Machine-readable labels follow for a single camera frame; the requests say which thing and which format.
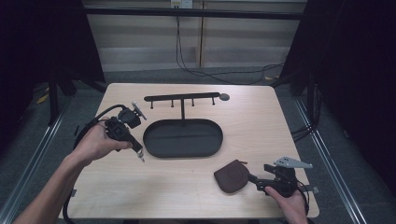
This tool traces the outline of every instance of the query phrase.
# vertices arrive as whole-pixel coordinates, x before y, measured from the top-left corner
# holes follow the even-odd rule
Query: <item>wooden table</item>
[[[143,145],[143,133],[159,119],[180,119],[180,103],[145,102],[145,96],[218,91],[229,101],[196,99],[185,102],[186,119],[211,119],[223,131],[221,149],[202,159],[159,159],[145,151],[142,162],[131,149],[111,152],[80,175],[71,199],[71,218],[268,218],[282,217],[276,202],[251,183],[234,194],[220,190],[213,173],[233,160],[246,161],[258,178],[274,179],[265,163],[283,156],[299,160],[290,130],[271,87],[177,84],[111,84],[98,113],[112,105],[137,102],[148,117],[131,130]],[[107,114],[116,116],[118,109]],[[297,177],[309,184],[304,169]],[[309,217],[319,213],[310,194]]]

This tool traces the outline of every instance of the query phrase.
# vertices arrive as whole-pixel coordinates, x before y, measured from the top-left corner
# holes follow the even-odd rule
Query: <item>human arm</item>
[[[99,122],[85,134],[75,150],[64,158],[45,187],[14,223],[55,223],[83,168],[112,150],[130,147],[131,143],[107,137],[105,123]]]
[[[266,187],[265,192],[275,199],[289,224],[308,223],[305,213],[304,198],[299,190],[295,190],[289,198],[283,197],[271,187]]]

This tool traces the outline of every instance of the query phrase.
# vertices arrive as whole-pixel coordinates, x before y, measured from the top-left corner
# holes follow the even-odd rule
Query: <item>wall outlet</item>
[[[192,0],[182,0],[181,7],[182,8],[192,8]]]
[[[181,8],[181,0],[171,0],[171,8]]]

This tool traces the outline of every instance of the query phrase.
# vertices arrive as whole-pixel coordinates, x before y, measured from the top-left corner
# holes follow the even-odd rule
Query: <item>black oval tray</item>
[[[220,126],[209,119],[162,119],[143,135],[146,150],[158,158],[208,157],[219,151]]]

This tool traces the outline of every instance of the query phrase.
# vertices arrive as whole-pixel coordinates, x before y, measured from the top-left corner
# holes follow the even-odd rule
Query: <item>leather wallet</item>
[[[214,175],[219,187],[226,193],[234,193],[248,183],[248,168],[235,160],[217,170]]]

